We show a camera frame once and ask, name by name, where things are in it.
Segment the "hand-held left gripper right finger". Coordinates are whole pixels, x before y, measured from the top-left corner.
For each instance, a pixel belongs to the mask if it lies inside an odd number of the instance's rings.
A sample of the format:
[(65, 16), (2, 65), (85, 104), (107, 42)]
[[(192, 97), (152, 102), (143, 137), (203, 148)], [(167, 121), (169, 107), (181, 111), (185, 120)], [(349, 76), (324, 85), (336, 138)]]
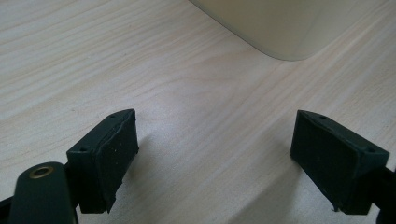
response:
[(334, 209), (366, 215), (374, 204), (390, 214), (389, 153), (323, 115), (299, 110), (290, 156)]

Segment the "white square bucket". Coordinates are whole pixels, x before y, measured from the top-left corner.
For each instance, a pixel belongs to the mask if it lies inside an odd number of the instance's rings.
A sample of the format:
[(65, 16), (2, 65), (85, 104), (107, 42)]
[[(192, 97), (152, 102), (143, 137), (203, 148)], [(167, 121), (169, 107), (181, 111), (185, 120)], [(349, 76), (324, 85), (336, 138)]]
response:
[(190, 0), (257, 50), (280, 60), (299, 61), (329, 40), (321, 17), (324, 0)]

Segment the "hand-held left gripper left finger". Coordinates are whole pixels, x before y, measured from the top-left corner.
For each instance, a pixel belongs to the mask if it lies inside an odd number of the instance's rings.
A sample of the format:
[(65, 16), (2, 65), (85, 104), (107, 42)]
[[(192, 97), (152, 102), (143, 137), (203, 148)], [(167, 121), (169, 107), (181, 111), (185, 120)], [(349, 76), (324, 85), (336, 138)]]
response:
[(83, 214), (111, 210), (138, 150), (135, 111), (126, 109), (107, 116), (66, 152), (66, 170)]

